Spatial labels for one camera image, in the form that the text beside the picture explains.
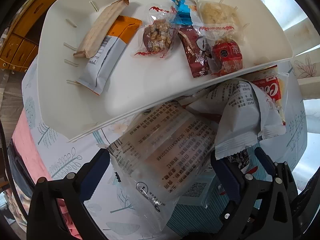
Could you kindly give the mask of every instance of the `white plastic tray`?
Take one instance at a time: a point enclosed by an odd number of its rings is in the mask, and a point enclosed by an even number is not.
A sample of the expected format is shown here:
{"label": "white plastic tray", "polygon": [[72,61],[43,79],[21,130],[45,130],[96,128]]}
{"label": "white plastic tray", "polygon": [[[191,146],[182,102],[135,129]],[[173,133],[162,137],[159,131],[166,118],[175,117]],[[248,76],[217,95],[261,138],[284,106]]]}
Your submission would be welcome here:
{"label": "white plastic tray", "polygon": [[[216,79],[211,76],[194,79],[179,39],[168,59],[133,58],[131,54],[138,44],[136,35],[117,62],[103,93],[97,96],[83,86],[66,82],[76,80],[88,60],[74,58],[74,51],[63,46],[65,42],[77,47],[101,11],[115,0],[92,0],[99,8],[98,13],[90,1],[57,0],[47,13],[40,39],[37,71],[41,116],[47,126],[69,139],[183,95],[187,90],[199,90],[292,57],[283,30],[260,0],[224,0],[238,7],[243,24],[250,23],[244,30],[245,45],[240,47],[246,69]],[[144,21],[147,4],[170,4],[170,0],[129,1],[122,15]],[[79,66],[68,65],[65,59]],[[263,59],[266,64],[256,66]]]}

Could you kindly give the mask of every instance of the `drawer handle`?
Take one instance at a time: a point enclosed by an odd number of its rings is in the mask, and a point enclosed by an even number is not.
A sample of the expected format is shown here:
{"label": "drawer handle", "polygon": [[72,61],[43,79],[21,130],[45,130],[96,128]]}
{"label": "drawer handle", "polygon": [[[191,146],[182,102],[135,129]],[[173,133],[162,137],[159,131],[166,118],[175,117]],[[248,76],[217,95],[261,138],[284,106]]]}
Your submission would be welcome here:
{"label": "drawer handle", "polygon": [[5,56],[6,58],[8,58],[8,57],[9,57],[10,52],[11,52],[11,49],[9,49],[9,50],[8,50],[7,55]]}
{"label": "drawer handle", "polygon": [[35,11],[33,12],[33,13],[37,13],[39,10],[40,10],[40,8],[43,6],[43,3],[42,4],[40,4],[36,9],[35,9]]}
{"label": "drawer handle", "polygon": [[19,57],[19,60],[18,60],[18,61],[20,61],[20,60],[22,59],[23,55],[24,55],[24,53],[22,53],[22,54],[20,55],[20,57]]}

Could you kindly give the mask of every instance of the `barcode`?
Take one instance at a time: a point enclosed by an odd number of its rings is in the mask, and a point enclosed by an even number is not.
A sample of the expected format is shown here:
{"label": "barcode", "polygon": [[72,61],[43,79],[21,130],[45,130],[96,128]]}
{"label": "barcode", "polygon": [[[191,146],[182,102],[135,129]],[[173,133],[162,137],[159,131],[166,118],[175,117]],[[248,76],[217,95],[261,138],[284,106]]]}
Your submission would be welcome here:
{"label": "barcode", "polygon": [[108,151],[113,154],[121,145],[122,141],[120,141],[120,139],[117,139],[110,144],[110,146],[108,147]]}
{"label": "barcode", "polygon": [[109,36],[109,35],[105,36],[102,43],[101,43],[101,47],[105,47],[108,44],[108,42],[110,41],[110,39],[111,39],[111,36]]}

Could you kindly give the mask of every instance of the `pink fabric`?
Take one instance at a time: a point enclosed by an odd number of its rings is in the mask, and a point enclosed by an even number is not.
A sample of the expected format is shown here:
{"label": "pink fabric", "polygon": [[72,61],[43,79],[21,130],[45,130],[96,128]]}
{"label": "pink fabric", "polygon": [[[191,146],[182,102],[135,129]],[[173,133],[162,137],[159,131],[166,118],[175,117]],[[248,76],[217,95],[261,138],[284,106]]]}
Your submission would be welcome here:
{"label": "pink fabric", "polygon": [[[16,129],[14,130],[12,139],[14,146],[23,159],[33,181],[36,183],[40,177],[46,177],[47,180],[52,180],[33,141],[24,109],[20,115]],[[78,239],[82,239],[68,213],[64,200],[58,199],[58,204],[71,235]]]}

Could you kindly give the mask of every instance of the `silver bolt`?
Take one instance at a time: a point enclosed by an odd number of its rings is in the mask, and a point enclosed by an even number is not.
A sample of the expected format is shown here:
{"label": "silver bolt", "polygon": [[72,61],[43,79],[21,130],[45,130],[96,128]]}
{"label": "silver bolt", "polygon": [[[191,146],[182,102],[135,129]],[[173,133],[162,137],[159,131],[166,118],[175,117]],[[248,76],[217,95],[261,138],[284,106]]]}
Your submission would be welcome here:
{"label": "silver bolt", "polygon": [[281,183],[282,183],[282,180],[281,180],[280,178],[276,178],[275,181],[276,181],[276,183],[278,183],[278,184],[281,184]]}
{"label": "silver bolt", "polygon": [[39,179],[38,179],[38,183],[43,183],[45,181],[45,177],[40,177]]}
{"label": "silver bolt", "polygon": [[67,179],[73,179],[76,175],[73,172],[67,174]]}
{"label": "silver bolt", "polygon": [[246,174],[244,176],[247,180],[252,180],[253,179],[253,176],[251,174]]}

